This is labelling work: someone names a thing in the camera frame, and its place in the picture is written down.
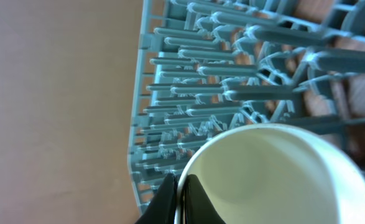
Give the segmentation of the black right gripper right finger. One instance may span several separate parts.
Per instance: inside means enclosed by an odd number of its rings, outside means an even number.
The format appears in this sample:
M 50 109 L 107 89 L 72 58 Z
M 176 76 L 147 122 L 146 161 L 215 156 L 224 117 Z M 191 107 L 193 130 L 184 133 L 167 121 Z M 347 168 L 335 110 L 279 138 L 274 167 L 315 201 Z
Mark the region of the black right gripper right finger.
M 220 217 L 199 178 L 190 174 L 182 189 L 182 217 L 186 224 L 225 224 Z

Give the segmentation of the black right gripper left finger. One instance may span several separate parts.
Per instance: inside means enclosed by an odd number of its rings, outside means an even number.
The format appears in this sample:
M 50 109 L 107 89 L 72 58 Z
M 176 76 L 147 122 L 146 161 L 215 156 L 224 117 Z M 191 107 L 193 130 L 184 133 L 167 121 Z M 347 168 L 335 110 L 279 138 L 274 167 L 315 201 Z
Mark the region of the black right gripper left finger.
M 173 224 L 177 206 L 177 178 L 167 174 L 136 224 Z

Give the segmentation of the pale green cup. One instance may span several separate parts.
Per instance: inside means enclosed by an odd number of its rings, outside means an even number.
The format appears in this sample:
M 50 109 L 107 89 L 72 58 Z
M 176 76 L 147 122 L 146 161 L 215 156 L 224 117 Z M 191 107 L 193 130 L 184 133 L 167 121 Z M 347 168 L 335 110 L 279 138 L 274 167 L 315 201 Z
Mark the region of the pale green cup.
M 250 124 L 205 143 L 184 168 L 226 223 L 365 223 L 365 176 L 341 149 L 286 124 Z

